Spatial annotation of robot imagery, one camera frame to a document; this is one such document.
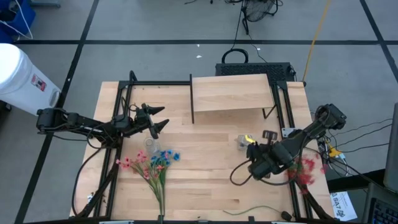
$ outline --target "gray floor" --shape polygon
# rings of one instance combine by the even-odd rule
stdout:
[[[398,40],[398,2],[366,0],[385,40]],[[35,8],[35,39],[79,40],[93,0],[61,1],[62,7]],[[233,39],[239,4],[207,0],[184,5],[184,0],[99,0],[88,40]],[[249,23],[253,39],[312,40],[325,0],[284,1],[274,17]],[[242,27],[238,39],[248,39]],[[334,0],[320,40],[377,40],[358,0]],[[18,45],[57,86],[62,88],[77,45]],[[262,62],[251,45],[237,45],[250,62]],[[302,78],[309,45],[256,45],[268,62],[290,62]],[[211,45],[85,45],[64,108],[92,117],[101,82],[127,79],[134,70],[140,80],[188,80],[214,75],[215,64],[229,44]],[[398,46],[390,45],[398,60]],[[231,54],[228,62],[242,62]],[[307,76],[311,110],[334,103],[348,117],[345,130],[392,116],[398,84],[379,45],[317,45]],[[44,137],[36,134],[35,117],[17,108],[0,125],[0,222],[12,223],[21,204]],[[339,135],[343,143],[381,125]],[[347,144],[349,150],[388,142],[389,129]],[[85,144],[54,139],[25,222],[67,218],[73,181],[82,162]],[[348,164],[360,172],[385,166],[386,147],[347,154]],[[335,178],[333,172],[328,178]],[[365,194],[350,192],[358,216]]]

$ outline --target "wooden platform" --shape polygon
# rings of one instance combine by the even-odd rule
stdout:
[[[99,93],[94,119],[109,121],[113,112],[117,82],[104,82]],[[310,124],[311,116],[302,83],[288,83],[295,124],[304,128]],[[281,103],[284,99],[281,92]],[[130,103],[147,103],[151,106],[165,106],[153,116],[154,122],[170,119],[159,140],[163,149],[173,149],[181,153],[181,161],[174,162],[167,173],[166,220],[242,220],[254,216],[257,221],[280,220],[280,214],[258,208],[243,215],[231,216],[223,212],[242,212],[258,205],[268,205],[280,211],[292,213],[289,186],[274,187],[251,179],[238,187],[229,181],[233,168],[244,161],[245,152],[236,149],[234,141],[239,134],[252,134],[263,142],[263,130],[279,133],[279,124],[274,110],[264,120],[261,109],[215,111],[198,114],[195,124],[191,122],[189,86],[136,86]],[[134,157],[144,148],[144,138],[148,132],[125,138],[122,156]],[[309,147],[317,148],[311,142]],[[94,153],[86,148],[85,159]],[[76,192],[76,209],[80,211],[87,203],[87,195],[98,188],[104,151],[100,152],[82,170]],[[305,157],[315,159],[315,153],[304,151]],[[316,160],[314,175],[316,181],[309,189],[318,203],[333,216],[325,176],[321,173],[322,162]],[[243,181],[248,176],[242,167],[234,180]],[[273,175],[270,181],[283,182],[285,174]],[[298,193],[301,214],[305,216],[302,196]],[[108,191],[101,214],[108,202]],[[159,206],[145,181],[136,174],[120,170],[113,203],[112,219],[156,220]]]
[[[266,74],[193,78],[192,90],[194,112],[274,105]]]

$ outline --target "green cable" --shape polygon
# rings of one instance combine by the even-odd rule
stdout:
[[[245,214],[246,212],[250,212],[251,210],[256,209],[256,208],[270,208],[276,212],[282,213],[282,212],[280,212],[270,206],[267,206],[267,205],[260,205],[260,206],[252,207],[252,208],[247,209],[246,211],[239,212],[239,213],[230,213],[230,212],[227,212],[226,210],[223,210],[223,212],[227,213],[228,215],[242,215],[242,214]]]

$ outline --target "white bucket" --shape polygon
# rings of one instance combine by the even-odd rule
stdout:
[[[53,108],[60,89],[29,60],[19,48],[0,44],[0,100],[36,115]]]

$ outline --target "red label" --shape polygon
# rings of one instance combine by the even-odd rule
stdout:
[[[41,80],[36,74],[33,74],[33,78],[31,83],[33,86],[36,86],[38,89],[44,91],[47,84],[43,80]]]

